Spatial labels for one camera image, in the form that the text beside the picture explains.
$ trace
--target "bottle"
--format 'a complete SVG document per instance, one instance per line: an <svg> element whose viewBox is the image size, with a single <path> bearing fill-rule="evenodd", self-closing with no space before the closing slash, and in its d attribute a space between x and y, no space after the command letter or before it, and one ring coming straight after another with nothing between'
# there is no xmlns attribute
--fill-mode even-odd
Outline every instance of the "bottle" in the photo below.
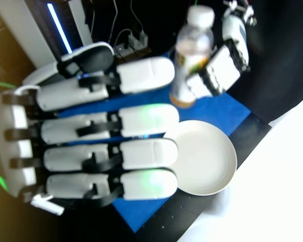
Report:
<svg viewBox="0 0 303 242"><path fill-rule="evenodd" d="M175 78L170 92L175 106L190 107L196 101L185 80L201 70L210 58L214 45L211 30L214 17L213 9L206 6L191 6L188 10L187 24L180 30L175 46Z"/></svg>

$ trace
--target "bottle cap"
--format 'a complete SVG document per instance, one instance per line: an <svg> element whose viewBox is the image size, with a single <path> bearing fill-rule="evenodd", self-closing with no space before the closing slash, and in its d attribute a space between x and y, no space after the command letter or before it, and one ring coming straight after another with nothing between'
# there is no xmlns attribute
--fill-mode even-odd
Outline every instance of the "bottle cap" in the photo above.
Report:
<svg viewBox="0 0 303 242"><path fill-rule="evenodd" d="M214 22L214 11L210 7L194 5L191 6L187 14L187 22L190 25L207 29L211 28Z"/></svg>

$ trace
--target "light strip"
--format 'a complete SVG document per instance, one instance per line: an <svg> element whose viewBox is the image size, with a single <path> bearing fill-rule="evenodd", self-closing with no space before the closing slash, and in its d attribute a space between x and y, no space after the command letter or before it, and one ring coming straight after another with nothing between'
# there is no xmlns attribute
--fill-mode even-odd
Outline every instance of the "light strip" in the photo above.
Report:
<svg viewBox="0 0 303 242"><path fill-rule="evenodd" d="M59 18L57 17L57 14L56 14L56 12L55 12L55 9L54 9L53 5L52 5L52 4L47 4L47 7L48 7L48 9L49 9L49 11L50 11L50 14L51 14L52 18L54 19L55 25L56 25L56 27L57 27L59 33L60 33L60 36L61 36L61 38L62 38L62 40L63 40L63 42L64 42L64 45L65 45L65 47L66 47L67 52L68 52L69 54L71 54L71 53L72 53L72 49L71 49L71 47L70 47L69 42L67 41L67 38L66 38L66 36L65 36L65 33L64 33L63 28L62 28L62 26L61 26L60 20L59 20Z"/></svg>

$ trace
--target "black and white device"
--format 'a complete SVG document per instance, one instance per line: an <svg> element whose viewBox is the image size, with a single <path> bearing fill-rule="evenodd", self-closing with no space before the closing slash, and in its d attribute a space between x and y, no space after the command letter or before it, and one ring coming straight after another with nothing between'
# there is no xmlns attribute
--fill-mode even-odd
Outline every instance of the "black and white device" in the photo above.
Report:
<svg viewBox="0 0 303 242"><path fill-rule="evenodd" d="M223 42L205 68L187 80L197 98L221 94L248 67L244 25L254 22L254 11L240 10L236 1L228 5ZM59 110L160 88L174 78L167 58L115 66L114 55L104 42L84 46L0 94L0 184L10 195L61 215L64 208L53 199L94 199L103 207L116 197L160 199L175 193L177 178L168 168L178 155L172 140L108 142L166 132L179 122L172 105L59 117ZM91 140L103 143L71 143Z"/></svg>

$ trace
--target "plate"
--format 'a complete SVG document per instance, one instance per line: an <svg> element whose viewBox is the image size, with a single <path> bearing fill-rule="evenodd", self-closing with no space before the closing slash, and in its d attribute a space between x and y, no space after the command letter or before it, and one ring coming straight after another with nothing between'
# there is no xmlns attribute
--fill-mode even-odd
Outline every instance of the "plate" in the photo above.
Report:
<svg viewBox="0 0 303 242"><path fill-rule="evenodd" d="M182 191L208 196L223 190L237 169L237 155L228 136L209 123L188 120L169 129L164 138L178 146L170 166Z"/></svg>

